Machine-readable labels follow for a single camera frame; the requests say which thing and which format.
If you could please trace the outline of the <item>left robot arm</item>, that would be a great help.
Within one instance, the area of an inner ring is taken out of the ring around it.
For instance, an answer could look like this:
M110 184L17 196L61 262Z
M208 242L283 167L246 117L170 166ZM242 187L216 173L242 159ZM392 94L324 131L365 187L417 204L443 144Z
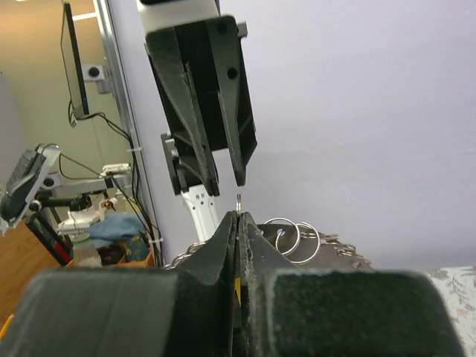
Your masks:
M198 239L219 225L213 203L219 176L213 153L227 149L237 186L256 147L242 39L244 23L218 16L152 30L149 62L169 132L161 135L173 191L191 213Z

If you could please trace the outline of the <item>black keyboard on stand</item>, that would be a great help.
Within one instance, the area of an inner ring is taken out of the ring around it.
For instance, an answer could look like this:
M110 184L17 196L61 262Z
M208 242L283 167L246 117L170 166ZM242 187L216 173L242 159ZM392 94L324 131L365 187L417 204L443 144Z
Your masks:
M23 219L60 153L56 144L39 144L36 149L24 151L1 195L2 236Z

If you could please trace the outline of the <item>blue cloth on bench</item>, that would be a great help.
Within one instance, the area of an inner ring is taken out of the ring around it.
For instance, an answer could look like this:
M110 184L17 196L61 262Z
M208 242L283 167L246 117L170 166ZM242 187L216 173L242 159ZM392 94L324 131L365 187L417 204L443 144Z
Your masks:
M86 229L92 239L123 240L145 231L143 222L133 213L112 213Z

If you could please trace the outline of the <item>metal ring key organizer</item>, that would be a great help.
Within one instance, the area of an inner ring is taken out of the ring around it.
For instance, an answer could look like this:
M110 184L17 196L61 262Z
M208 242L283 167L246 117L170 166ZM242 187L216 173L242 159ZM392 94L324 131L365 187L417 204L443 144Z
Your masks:
M213 236L218 228L214 199L205 193L182 193L184 206L189 210L198 241L164 265L172 269L191 257ZM260 234L290 263L302 267L322 267L341 270L373 269L372 263L357 252L357 248L340 241L337 234L325 234L307 222L294 222L275 217L258 225Z

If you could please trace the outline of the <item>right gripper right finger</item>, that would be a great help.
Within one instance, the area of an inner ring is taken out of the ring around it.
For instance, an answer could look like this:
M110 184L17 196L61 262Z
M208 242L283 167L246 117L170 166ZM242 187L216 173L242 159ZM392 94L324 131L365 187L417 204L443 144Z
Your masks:
M412 271L298 268L239 218L250 356L462 356L432 282Z

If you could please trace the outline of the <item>clear plastic bottle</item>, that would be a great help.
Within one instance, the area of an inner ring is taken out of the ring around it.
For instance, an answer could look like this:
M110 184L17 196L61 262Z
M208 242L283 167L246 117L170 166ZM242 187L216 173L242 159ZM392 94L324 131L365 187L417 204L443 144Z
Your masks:
M73 244L74 265L77 267L102 267L101 257L89 234L78 234L71 240Z

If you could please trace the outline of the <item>black computer monitor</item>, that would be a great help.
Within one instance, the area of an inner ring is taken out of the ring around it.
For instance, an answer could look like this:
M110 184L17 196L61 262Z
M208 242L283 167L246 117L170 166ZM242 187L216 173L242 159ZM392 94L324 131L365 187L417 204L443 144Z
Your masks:
M75 119L82 119L89 115L89 105L71 5L68 2L62 4L60 47L73 116Z

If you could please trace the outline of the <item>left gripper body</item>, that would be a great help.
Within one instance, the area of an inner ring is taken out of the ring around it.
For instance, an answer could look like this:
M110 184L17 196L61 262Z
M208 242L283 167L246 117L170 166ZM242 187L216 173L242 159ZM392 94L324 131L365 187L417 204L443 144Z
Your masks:
M205 123L205 130L210 145L211 154L221 149L227 149L225 130L222 122L218 99L218 81L213 63L212 51L207 30L207 21L210 19L178 25L176 30L179 40L181 55L190 62L193 73L193 82ZM158 78L153 68L152 60L149 60L158 87ZM185 171L185 178L192 184L201 184L195 176Z

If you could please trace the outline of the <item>wooden tray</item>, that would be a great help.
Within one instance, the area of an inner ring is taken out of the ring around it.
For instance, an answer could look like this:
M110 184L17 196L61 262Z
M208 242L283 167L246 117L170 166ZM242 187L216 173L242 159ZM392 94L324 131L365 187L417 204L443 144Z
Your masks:
M99 248L99 257L104 267L153 268L152 253L146 246L127 248L122 245L107 245Z

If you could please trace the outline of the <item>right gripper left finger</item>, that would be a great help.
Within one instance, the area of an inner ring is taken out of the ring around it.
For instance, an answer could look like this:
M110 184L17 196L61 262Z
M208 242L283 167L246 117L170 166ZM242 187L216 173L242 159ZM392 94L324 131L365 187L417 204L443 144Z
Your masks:
M57 268L28 284L3 356L229 356L237 214L172 268Z

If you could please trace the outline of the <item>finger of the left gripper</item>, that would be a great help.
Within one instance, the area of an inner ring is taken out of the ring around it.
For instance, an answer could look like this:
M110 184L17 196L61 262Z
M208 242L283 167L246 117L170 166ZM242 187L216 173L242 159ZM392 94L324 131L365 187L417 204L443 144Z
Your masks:
M170 133L181 168L204 185L210 196L219 195L218 175L211 154L190 62L181 55L174 28L154 30L146 44L158 78Z
M243 186L257 139L239 26L233 16L220 16L207 21L207 30L227 148L236 183Z

